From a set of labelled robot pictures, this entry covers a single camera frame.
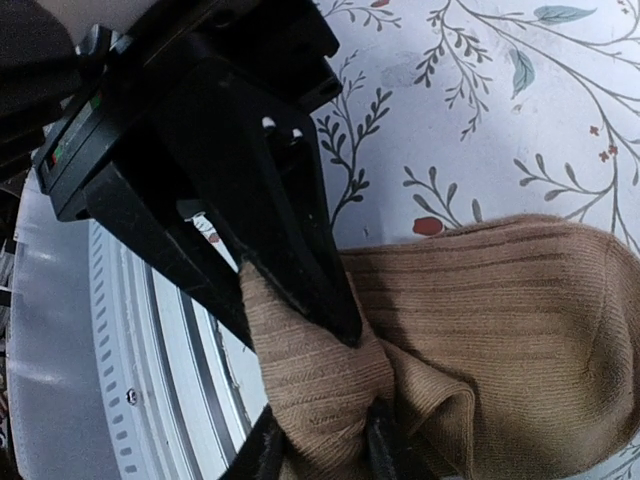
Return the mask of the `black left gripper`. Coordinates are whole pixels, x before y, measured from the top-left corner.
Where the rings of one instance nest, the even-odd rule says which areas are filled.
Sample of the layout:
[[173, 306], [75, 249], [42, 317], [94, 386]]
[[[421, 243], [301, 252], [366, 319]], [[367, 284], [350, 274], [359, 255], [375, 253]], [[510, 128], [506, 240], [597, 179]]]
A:
[[34, 168], [56, 217], [88, 218], [83, 187], [196, 66], [220, 62], [310, 113], [340, 88], [335, 34], [311, 1], [156, 1], [118, 39], [97, 31], [103, 58], [63, 104]]

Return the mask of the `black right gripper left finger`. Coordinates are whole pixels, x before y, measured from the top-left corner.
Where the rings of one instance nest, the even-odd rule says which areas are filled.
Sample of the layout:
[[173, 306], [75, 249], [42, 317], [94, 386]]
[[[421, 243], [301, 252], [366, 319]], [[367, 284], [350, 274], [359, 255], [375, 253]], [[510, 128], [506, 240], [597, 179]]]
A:
[[267, 404], [220, 480], [278, 480], [288, 441]]

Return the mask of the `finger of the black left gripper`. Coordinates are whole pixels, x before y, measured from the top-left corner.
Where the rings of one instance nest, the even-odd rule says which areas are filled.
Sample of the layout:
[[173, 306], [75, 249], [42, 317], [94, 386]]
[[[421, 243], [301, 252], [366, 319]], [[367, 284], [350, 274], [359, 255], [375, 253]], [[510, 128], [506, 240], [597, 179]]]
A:
[[253, 347], [238, 274], [178, 213], [175, 199], [109, 162], [83, 188], [93, 219]]
[[363, 322], [331, 232], [311, 118], [208, 59], [160, 102], [159, 135], [237, 259], [357, 346]]

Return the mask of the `tan ribbed sock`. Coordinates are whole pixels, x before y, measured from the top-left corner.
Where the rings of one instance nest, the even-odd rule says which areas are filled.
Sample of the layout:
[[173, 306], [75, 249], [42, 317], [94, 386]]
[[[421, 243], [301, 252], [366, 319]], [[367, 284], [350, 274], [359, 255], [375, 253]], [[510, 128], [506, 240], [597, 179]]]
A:
[[512, 216], [344, 251], [363, 315], [349, 348], [251, 264], [245, 311], [285, 479], [368, 479], [367, 410], [387, 401], [418, 457], [466, 479], [562, 479], [639, 430], [639, 261], [614, 235]]

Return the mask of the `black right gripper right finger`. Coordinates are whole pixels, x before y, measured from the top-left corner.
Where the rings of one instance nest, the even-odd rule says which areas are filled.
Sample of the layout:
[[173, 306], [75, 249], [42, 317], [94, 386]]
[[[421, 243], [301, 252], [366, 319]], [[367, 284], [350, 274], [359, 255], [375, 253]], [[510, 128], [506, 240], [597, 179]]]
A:
[[368, 459], [375, 479], [413, 479], [411, 449], [389, 404], [375, 398], [367, 413]]

